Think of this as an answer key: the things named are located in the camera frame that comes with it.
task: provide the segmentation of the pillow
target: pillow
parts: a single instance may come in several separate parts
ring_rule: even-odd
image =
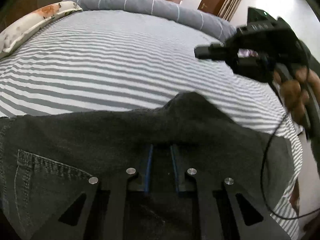
[[[0,59],[13,53],[42,27],[75,11],[82,11],[75,2],[53,3],[15,21],[0,33]]]
[[[184,8],[166,0],[64,0],[73,1],[84,11],[123,10],[131,13],[153,15],[189,26],[224,42],[236,34],[236,29],[215,15]]]

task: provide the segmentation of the gray and white striped sheet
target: gray and white striped sheet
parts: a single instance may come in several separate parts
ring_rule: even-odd
[[[74,13],[0,61],[0,115],[155,108],[180,91],[197,91],[240,125],[272,133],[285,109],[270,87],[234,75],[224,62],[194,58],[196,45],[214,41],[150,15]],[[295,168],[275,211],[293,217],[289,197],[302,166],[302,147],[290,118],[277,135],[290,140]],[[274,219],[298,238],[297,220]]]

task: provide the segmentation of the black cable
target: black cable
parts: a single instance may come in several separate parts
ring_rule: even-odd
[[[307,56],[307,53],[304,49],[304,47],[302,46],[301,42],[298,41],[298,43],[300,44],[301,46],[301,49],[303,50],[305,56],[307,57],[308,59],[308,56]],[[306,68],[307,68],[307,78],[306,78],[306,83],[308,81],[308,76],[309,76],[309,73],[310,73],[310,68],[309,68],[309,63],[306,64]],[[263,171],[264,171],[264,166],[265,166],[265,163],[266,163],[266,159],[267,159],[267,155],[268,155],[268,150],[270,148],[270,144],[271,144],[271,141],[273,140],[274,136],[276,135],[276,132],[279,130],[280,126],[283,124],[284,120],[289,116],[290,114],[290,111],[287,111],[287,113],[284,115],[284,117],[282,118],[281,122],[278,124],[277,128],[275,129],[275,131],[272,133],[272,135],[270,136],[269,140],[268,140],[268,143],[267,143],[267,146],[263,152],[263,158],[262,158],[262,165],[261,165],[261,171],[260,171],[260,188],[261,188],[261,193],[262,193],[262,197],[263,197],[263,201],[267,207],[267,209],[273,214],[275,215],[276,217],[279,217],[283,220],[295,220],[295,219],[299,219],[299,218],[303,218],[303,217],[306,217],[306,216],[309,216],[313,213],[316,213],[318,211],[320,211],[320,208],[316,209],[316,210],[313,210],[312,212],[309,212],[307,214],[304,214],[304,215],[301,215],[301,216],[296,216],[296,217],[293,217],[293,218],[286,218],[286,217],[283,217],[283,216],[280,216],[278,215],[277,213],[275,213],[272,208],[269,206],[268,202],[267,202],[267,199],[266,199],[266,196],[265,196],[265,192],[264,192],[264,189],[263,189]]]

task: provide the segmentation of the hand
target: hand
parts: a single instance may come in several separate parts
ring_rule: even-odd
[[[308,92],[301,91],[300,83],[304,83],[307,79],[307,68],[303,67],[296,72],[296,80],[289,80],[282,83],[279,74],[274,72],[274,80],[281,85],[280,95],[284,98],[284,104],[291,112],[292,119],[301,124],[302,118],[306,112],[305,105],[309,102]],[[308,83],[316,96],[318,103],[320,102],[320,78],[318,75],[310,70],[308,76]]]

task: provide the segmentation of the black jeans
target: black jeans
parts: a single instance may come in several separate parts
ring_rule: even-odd
[[[239,126],[194,92],[155,110],[1,118],[2,210],[19,236],[29,239],[90,177],[132,167],[146,145],[173,143],[197,169],[217,180],[236,178],[262,200],[259,175],[269,136]],[[264,176],[271,207],[292,174],[291,145],[276,137]]]

